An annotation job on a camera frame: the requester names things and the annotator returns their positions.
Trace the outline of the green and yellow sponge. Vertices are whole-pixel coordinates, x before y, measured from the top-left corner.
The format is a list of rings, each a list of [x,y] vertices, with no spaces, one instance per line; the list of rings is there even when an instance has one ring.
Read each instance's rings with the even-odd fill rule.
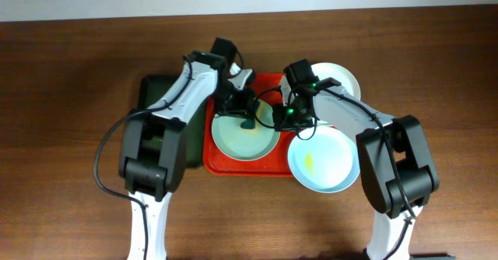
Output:
[[[256,124],[254,119],[246,119],[245,121],[240,123],[240,127],[244,130],[252,130],[255,129]]]

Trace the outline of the pale green plate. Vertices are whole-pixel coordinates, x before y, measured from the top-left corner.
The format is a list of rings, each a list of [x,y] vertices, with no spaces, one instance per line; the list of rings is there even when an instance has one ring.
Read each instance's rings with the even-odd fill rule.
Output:
[[[226,156],[239,161],[259,160],[276,147],[280,132],[254,122],[254,128],[243,128],[244,118],[215,114],[211,133],[216,147]]]

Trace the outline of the light blue plate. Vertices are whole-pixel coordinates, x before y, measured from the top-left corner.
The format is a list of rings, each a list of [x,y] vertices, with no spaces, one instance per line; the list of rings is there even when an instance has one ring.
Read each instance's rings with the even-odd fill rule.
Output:
[[[287,162],[304,187],[320,193],[344,191],[359,177],[355,143],[333,127],[300,132],[289,144]]]

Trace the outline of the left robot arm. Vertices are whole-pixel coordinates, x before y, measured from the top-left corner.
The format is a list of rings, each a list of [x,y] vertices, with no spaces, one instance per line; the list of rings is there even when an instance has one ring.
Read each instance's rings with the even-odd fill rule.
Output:
[[[165,259],[168,205],[187,166],[187,127],[214,97],[229,116],[249,118],[254,70],[234,63],[235,50],[194,51],[164,95],[124,118],[118,173],[132,206],[128,258]]]

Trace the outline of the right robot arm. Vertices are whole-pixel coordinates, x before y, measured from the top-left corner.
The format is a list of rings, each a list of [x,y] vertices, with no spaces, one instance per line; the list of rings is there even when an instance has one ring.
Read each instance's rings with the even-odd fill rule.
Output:
[[[368,259],[409,259],[418,215],[439,188],[440,178],[423,127],[412,115],[396,118],[357,100],[333,78],[284,77],[275,129],[315,129],[311,120],[334,125],[357,148],[363,192],[374,208]]]

